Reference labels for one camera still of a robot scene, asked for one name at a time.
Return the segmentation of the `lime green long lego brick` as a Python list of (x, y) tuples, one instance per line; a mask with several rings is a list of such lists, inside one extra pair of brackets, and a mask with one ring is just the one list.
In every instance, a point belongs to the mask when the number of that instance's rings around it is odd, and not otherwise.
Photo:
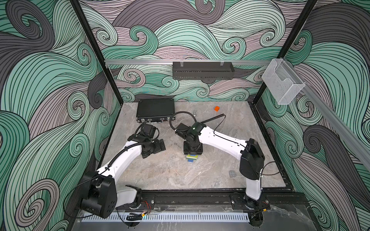
[(198, 158), (198, 155), (187, 155), (186, 158), (196, 160)]

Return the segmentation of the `grey lego plate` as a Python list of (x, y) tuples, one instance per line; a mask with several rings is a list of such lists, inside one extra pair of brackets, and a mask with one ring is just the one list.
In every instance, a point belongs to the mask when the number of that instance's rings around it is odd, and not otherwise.
[(228, 173), (229, 173), (230, 178), (235, 178), (237, 176), (237, 174), (234, 170), (230, 170)]

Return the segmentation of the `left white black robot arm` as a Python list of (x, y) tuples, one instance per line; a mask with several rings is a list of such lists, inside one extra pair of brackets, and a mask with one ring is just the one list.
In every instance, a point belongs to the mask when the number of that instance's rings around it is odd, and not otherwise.
[(116, 208), (141, 206), (142, 190), (126, 185), (118, 190), (118, 180), (128, 166), (138, 157), (165, 151), (159, 130), (153, 125), (142, 123), (123, 148), (105, 165), (96, 171), (84, 174), (78, 184), (80, 189), (78, 208), (92, 215), (107, 218)]

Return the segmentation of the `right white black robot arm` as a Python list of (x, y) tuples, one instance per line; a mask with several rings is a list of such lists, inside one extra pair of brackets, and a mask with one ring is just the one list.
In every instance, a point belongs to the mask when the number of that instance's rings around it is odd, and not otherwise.
[(246, 141), (232, 138), (200, 122), (195, 122), (191, 127), (181, 123), (177, 128), (172, 129), (185, 140), (185, 154), (201, 154), (203, 145), (206, 144), (237, 159), (240, 162), (240, 173), (246, 179), (246, 196), (255, 201), (260, 199), (265, 156), (255, 139), (250, 138)]

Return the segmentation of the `black hard case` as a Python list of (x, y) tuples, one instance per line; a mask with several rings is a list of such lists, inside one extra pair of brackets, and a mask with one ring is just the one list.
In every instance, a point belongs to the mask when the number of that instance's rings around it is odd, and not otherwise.
[(169, 121), (174, 113), (175, 105), (173, 99), (144, 99), (138, 102), (136, 121), (138, 123), (160, 123)]

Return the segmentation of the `black wall tray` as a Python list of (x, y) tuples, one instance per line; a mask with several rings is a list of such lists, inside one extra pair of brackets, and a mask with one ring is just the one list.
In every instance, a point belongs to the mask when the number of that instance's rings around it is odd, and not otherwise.
[(231, 62), (225, 62), (223, 65), (211, 62), (174, 62), (172, 65), (172, 77), (175, 80), (231, 80), (234, 74), (235, 69)]

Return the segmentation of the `aluminium wall rail back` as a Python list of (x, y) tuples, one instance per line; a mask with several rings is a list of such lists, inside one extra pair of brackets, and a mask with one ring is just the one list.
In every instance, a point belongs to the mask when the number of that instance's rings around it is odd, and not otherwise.
[(176, 60), (176, 59), (105, 59), (106, 65), (172, 65), (174, 62), (180, 63), (218, 63), (223, 65), (231, 62), (234, 65), (260, 66), (269, 65), (271, 60)]

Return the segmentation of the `aluminium wall rail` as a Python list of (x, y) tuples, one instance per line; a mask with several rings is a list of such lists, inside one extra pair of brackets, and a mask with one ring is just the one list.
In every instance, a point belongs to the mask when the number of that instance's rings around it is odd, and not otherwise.
[(231, 62), (234, 65), (260, 66), (269, 65), (271, 60), (176, 60), (176, 59), (105, 59), (106, 65), (172, 65), (174, 62), (180, 63), (218, 63), (223, 65)]
[(317, 70), (307, 64), (293, 66), (287, 63), (290, 69), (295, 73), (296, 78), (305, 83), (303, 94), (305, 94), (320, 111), (331, 129), (339, 135), (356, 158), (366, 169), (370, 169), (370, 148), (364, 144), (360, 138), (341, 120), (335, 113), (334, 94), (324, 78)]

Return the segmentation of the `clear plastic wall bin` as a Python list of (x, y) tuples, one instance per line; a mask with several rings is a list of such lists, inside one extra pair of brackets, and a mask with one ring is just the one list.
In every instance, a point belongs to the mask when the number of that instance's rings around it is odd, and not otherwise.
[(305, 87), (293, 65), (283, 58), (271, 60), (262, 80), (278, 105), (290, 104)]

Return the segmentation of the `aluminium wall rail right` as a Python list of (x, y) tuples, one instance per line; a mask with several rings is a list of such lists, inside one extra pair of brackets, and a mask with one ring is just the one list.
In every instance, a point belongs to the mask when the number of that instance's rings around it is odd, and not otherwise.
[(370, 148), (364, 144), (360, 138), (341, 120), (335, 113), (334, 94), (324, 78), (317, 70), (307, 64), (293, 66), (287, 63), (290, 69), (295, 73), (296, 78), (305, 83), (303, 94), (305, 94), (320, 111), (331, 129), (339, 135), (356, 158), (366, 169), (370, 169)]

